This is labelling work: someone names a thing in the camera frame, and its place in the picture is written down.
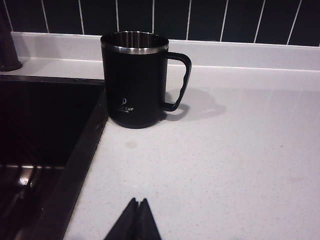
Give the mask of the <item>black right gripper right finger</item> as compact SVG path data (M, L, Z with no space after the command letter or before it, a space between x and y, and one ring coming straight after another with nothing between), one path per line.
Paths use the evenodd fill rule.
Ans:
M139 204L136 217L137 240L161 240L155 219L146 198Z

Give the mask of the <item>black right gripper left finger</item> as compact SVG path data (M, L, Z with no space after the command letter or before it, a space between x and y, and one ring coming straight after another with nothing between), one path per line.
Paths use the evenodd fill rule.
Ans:
M134 222L137 211L138 202L135 198L132 198L104 239L132 240L135 231Z

